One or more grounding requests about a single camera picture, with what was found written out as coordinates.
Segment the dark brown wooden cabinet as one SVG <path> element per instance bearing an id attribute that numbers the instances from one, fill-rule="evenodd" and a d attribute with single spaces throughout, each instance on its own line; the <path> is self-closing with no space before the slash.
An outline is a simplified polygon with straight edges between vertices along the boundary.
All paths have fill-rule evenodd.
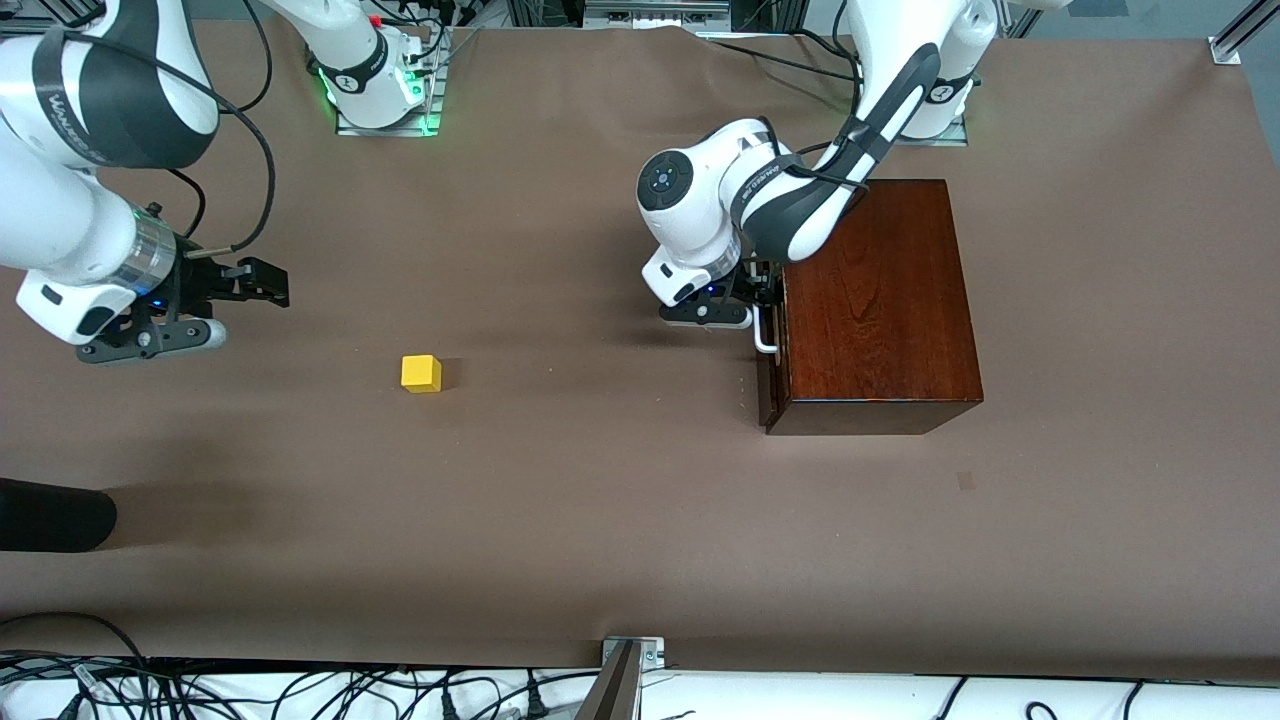
<path id="1" fill-rule="evenodd" d="M 876 179 L 783 272 L 788 396 L 772 436 L 923 436 L 986 397 L 948 186 Z"/>

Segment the black ribbed cylinder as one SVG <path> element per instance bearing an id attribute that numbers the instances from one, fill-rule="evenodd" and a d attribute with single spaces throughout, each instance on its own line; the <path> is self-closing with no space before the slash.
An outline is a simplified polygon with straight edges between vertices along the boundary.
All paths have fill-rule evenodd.
<path id="1" fill-rule="evenodd" d="M 116 519 L 102 491 L 0 478 L 0 551 L 86 553 L 108 541 Z"/>

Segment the brown table cover sheet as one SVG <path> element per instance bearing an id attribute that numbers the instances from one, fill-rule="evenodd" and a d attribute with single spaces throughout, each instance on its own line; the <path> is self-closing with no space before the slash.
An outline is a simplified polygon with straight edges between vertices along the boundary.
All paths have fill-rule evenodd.
<path id="1" fill-rule="evenodd" d="M 640 275 L 644 161 L 728 120 L 829 138 L 837 79 L 682 29 L 484 29 L 434 138 L 340 137 L 273 29 L 292 304 L 87 366 L 0 269 L 0 477 L 109 489 L 106 550 L 0 553 L 0 618 L 152 655 L 1280 679 L 1280 168 L 1202 38 L 986 54 L 942 178 L 984 402 L 777 437 L 746 332 Z M 443 389 L 401 387 L 434 355 Z"/>

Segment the white cloth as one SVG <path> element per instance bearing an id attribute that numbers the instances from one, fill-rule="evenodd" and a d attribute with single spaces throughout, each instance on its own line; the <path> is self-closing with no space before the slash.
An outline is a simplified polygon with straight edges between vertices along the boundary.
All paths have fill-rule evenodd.
<path id="1" fill-rule="evenodd" d="M 0 720 L 573 720 L 585 669 L 0 651 Z M 1280 720 L 1280 682 L 643 673 L 636 720 Z"/>

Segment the aluminium profile bar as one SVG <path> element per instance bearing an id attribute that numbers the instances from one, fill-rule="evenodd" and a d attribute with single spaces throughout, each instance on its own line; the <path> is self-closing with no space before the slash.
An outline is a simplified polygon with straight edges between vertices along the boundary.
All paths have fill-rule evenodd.
<path id="1" fill-rule="evenodd" d="M 573 720 L 636 720 L 644 660 L 641 641 L 618 641 Z"/>

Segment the aluminium corner profile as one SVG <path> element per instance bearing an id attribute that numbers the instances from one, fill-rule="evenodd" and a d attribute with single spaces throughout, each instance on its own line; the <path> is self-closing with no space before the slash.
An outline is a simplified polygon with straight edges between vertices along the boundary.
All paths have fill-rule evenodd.
<path id="1" fill-rule="evenodd" d="M 1239 65 L 1240 51 L 1280 17 L 1280 0 L 1249 0 L 1215 36 L 1207 38 L 1216 65 Z"/>

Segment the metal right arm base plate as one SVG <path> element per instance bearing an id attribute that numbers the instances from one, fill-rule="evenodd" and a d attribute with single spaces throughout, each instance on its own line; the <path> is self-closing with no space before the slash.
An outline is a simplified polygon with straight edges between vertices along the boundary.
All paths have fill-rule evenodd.
<path id="1" fill-rule="evenodd" d="M 436 133 L 444 81 L 440 49 L 397 28 L 370 29 L 372 51 L 353 67 L 320 69 L 337 110 L 335 132 L 367 137 L 428 137 Z"/>

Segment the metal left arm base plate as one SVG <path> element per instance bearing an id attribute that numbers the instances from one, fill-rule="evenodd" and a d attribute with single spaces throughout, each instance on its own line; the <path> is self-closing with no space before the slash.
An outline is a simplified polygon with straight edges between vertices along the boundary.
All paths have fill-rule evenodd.
<path id="1" fill-rule="evenodd" d="M 955 117 L 947 127 L 937 136 L 914 138 L 906 135 L 899 137 L 897 143 L 922 147 L 966 147 L 969 145 L 966 123 L 964 115 Z"/>

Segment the silver corner bracket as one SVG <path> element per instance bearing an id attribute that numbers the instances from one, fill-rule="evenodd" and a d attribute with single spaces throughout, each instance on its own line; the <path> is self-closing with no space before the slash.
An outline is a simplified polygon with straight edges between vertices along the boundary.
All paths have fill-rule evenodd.
<path id="1" fill-rule="evenodd" d="M 626 642 L 634 642 L 640 651 L 640 667 L 648 673 L 666 667 L 666 639 L 662 637 L 609 635 L 602 643 L 602 665 L 609 661 L 616 650 Z"/>

